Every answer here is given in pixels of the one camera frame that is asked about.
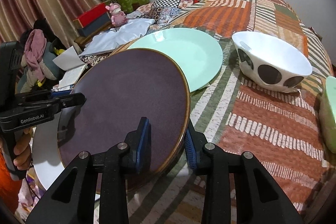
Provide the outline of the left hand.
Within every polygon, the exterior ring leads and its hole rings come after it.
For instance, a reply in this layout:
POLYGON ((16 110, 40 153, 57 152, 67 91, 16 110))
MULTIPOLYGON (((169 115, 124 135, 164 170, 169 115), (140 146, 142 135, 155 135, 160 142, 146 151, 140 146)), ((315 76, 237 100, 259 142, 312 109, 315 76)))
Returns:
POLYGON ((16 155, 16 158, 14 159, 13 163, 18 170, 27 170, 31 164, 32 156, 30 140, 32 133, 32 128, 25 128, 23 135, 17 141, 17 144, 14 147, 14 154, 16 155))

